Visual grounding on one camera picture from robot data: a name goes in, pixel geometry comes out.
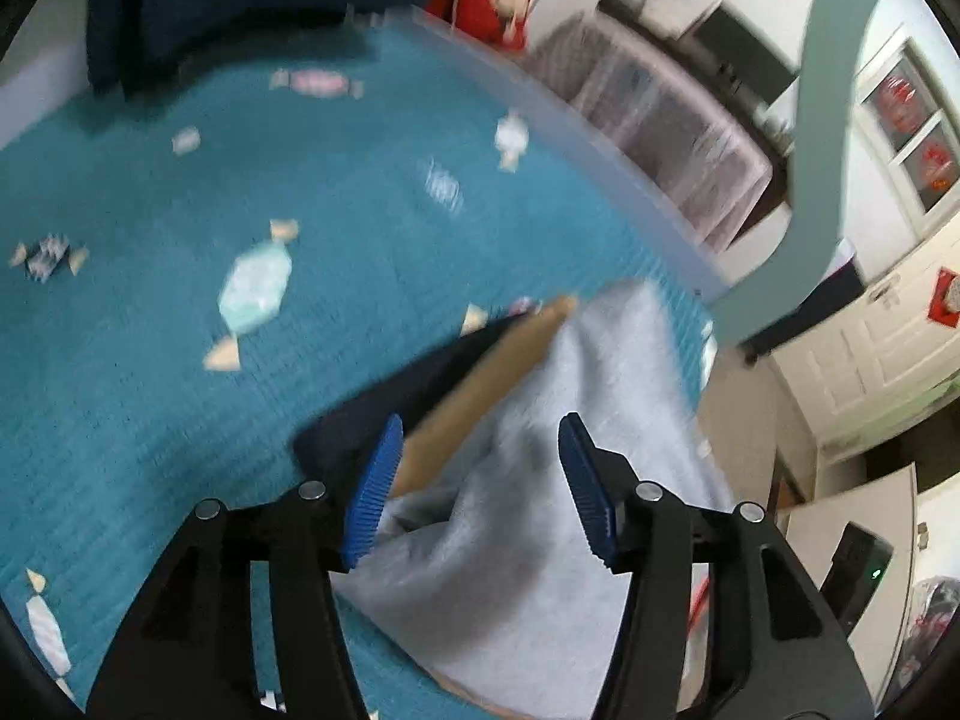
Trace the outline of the grey navy sweatshirt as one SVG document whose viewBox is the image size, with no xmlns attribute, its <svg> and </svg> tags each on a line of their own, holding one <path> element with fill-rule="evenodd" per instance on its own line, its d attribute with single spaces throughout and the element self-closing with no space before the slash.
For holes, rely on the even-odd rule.
<svg viewBox="0 0 960 720">
<path fill-rule="evenodd" d="M 389 416 L 409 437 L 522 318 L 433 349 L 314 419 L 293 442 L 302 471 L 345 478 Z M 569 413 L 641 478 L 688 504 L 731 507 L 701 447 L 661 291 L 625 281 L 578 305 L 428 488 L 389 497 L 373 549 L 334 582 L 444 686 L 512 715 L 589 717 L 628 595 L 574 509 L 558 457 Z"/>
</svg>

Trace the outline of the white panelled door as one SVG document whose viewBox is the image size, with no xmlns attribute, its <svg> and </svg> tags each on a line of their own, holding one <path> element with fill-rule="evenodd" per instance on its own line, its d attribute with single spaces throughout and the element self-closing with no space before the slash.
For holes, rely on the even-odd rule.
<svg viewBox="0 0 960 720">
<path fill-rule="evenodd" d="M 957 220 L 862 298 L 775 351 L 824 457 L 884 442 L 958 394 L 958 330 L 928 317 L 942 270 L 958 270 Z"/>
</svg>

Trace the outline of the teal quilted bedspread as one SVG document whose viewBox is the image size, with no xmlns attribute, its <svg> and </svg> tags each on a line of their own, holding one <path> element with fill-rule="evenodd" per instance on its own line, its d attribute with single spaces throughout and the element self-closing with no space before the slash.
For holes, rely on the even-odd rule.
<svg viewBox="0 0 960 720">
<path fill-rule="evenodd" d="M 155 101 L 83 94 L 2 153 L 2 596 L 31 580 L 76 699 L 204 497 L 296 483 L 320 411 L 455 337 L 469 307 L 656 283 L 688 401 L 709 320 L 605 192 L 561 109 L 536 124 L 395 28 L 252 47 Z"/>
</svg>

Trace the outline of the beige folded trousers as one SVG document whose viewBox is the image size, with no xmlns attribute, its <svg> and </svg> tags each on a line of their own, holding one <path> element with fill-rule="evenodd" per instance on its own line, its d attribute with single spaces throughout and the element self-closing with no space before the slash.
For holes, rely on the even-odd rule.
<svg viewBox="0 0 960 720">
<path fill-rule="evenodd" d="M 544 359 L 574 310 L 576 296 L 560 296 L 519 319 L 404 439 L 389 497 L 428 488 L 477 424 Z"/>
</svg>

